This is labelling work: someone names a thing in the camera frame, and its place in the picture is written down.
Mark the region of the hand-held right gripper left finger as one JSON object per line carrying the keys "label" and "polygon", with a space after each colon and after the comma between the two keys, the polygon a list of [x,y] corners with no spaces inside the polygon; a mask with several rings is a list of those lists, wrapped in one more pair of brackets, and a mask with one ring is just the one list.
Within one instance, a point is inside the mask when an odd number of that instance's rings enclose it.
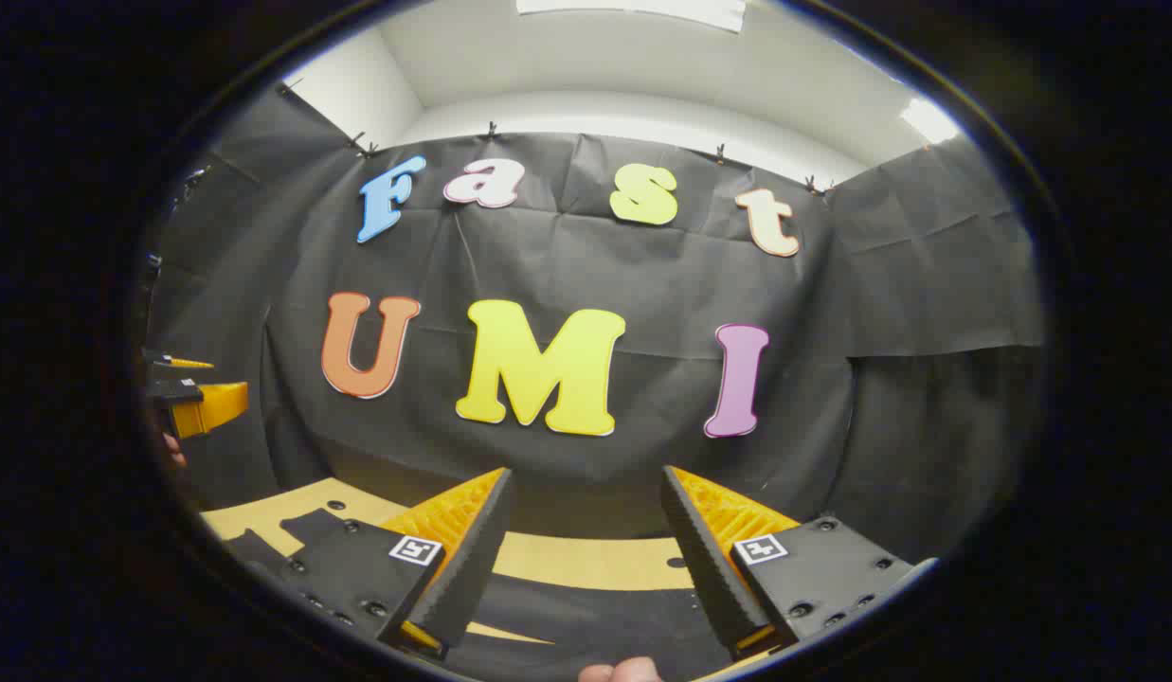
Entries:
{"label": "hand-held right gripper left finger", "polygon": [[459,645],[509,526],[512,472],[497,469],[382,524],[323,510],[279,524],[291,554],[248,536],[248,566],[335,629],[437,660]]}

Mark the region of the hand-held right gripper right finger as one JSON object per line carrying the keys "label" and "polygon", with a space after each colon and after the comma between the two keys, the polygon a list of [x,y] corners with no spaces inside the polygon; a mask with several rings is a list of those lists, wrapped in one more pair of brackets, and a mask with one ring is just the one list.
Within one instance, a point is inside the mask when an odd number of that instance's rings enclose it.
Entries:
{"label": "hand-held right gripper right finger", "polygon": [[665,466],[660,506],[716,637],[742,661],[820,637],[897,596],[932,570],[908,562],[834,514],[786,514]]}

